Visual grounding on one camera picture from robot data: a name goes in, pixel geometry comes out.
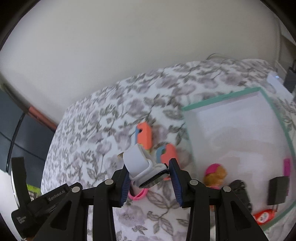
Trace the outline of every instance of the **black cable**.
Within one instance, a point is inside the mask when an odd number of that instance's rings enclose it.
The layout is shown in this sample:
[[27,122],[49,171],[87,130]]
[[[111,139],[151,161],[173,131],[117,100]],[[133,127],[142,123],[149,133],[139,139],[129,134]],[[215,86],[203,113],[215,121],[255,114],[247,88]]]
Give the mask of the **black cable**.
[[20,129],[20,125],[22,124],[22,121],[25,117],[25,112],[22,113],[18,123],[17,123],[17,126],[15,128],[15,132],[13,133],[13,136],[12,136],[12,140],[11,140],[11,143],[10,143],[10,147],[9,147],[9,151],[8,151],[8,156],[7,156],[7,161],[6,161],[6,169],[5,171],[8,173],[9,171],[9,165],[10,165],[10,159],[11,159],[11,154],[12,154],[12,150],[13,150],[13,146],[14,146],[14,143],[15,143],[15,139],[17,137],[17,133]]

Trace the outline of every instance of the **pink hat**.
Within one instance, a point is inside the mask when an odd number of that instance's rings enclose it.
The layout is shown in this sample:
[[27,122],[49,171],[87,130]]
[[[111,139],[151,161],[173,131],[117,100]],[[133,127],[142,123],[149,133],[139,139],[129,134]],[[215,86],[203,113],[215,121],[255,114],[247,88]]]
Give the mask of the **pink hat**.
[[212,165],[209,165],[209,167],[206,169],[206,171],[205,171],[205,176],[206,175],[209,175],[209,174],[211,174],[211,173],[215,173],[216,171],[217,171],[217,168],[219,167],[219,166],[221,166],[221,164],[219,164],[219,163],[214,163],[214,164],[212,164]]

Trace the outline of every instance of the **gray leaf pattern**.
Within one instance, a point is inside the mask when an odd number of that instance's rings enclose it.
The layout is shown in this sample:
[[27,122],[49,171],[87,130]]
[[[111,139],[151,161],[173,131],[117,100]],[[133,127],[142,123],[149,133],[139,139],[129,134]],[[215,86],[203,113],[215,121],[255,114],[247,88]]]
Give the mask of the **gray leaf pattern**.
[[[266,81],[270,71],[273,68],[263,60],[193,61],[121,80],[77,101],[66,110],[52,140],[42,193],[64,183],[80,182],[83,188],[91,188],[111,178],[123,167],[117,155],[134,143],[136,125],[143,121],[152,127],[153,150],[175,144],[181,168],[194,174],[181,108],[247,87],[265,90],[294,139],[296,104],[277,96]],[[170,182],[160,182],[145,199],[129,199],[114,210],[117,240],[185,240],[186,219],[182,217],[188,213],[173,198]],[[91,216],[87,233],[92,240]]]

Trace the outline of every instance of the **screw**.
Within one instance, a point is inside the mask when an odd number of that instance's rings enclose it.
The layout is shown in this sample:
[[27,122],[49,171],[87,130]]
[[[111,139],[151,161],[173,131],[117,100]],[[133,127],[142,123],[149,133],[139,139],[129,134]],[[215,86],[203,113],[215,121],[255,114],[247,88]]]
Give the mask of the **screw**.
[[224,191],[224,192],[230,192],[230,191],[231,191],[231,187],[229,187],[229,186],[224,186],[224,187],[223,187],[223,191]]
[[105,181],[105,184],[106,185],[112,185],[114,183],[114,181],[112,180],[112,179],[107,179],[106,181]]
[[80,191],[80,187],[73,187],[72,188],[72,192],[79,192]]
[[198,180],[191,179],[189,183],[193,186],[196,186],[198,184]]

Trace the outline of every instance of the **white wall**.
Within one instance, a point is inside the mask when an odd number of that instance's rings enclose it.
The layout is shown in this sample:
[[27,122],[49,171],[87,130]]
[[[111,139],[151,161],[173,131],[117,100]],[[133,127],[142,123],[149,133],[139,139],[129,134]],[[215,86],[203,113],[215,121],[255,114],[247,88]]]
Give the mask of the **white wall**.
[[59,122],[118,80],[215,52],[272,62],[275,42],[260,0],[41,0],[0,52],[0,75]]
[[0,170],[0,194],[0,213],[15,238],[21,240],[21,236],[11,219],[11,213],[18,207],[13,195],[10,176],[2,170]]

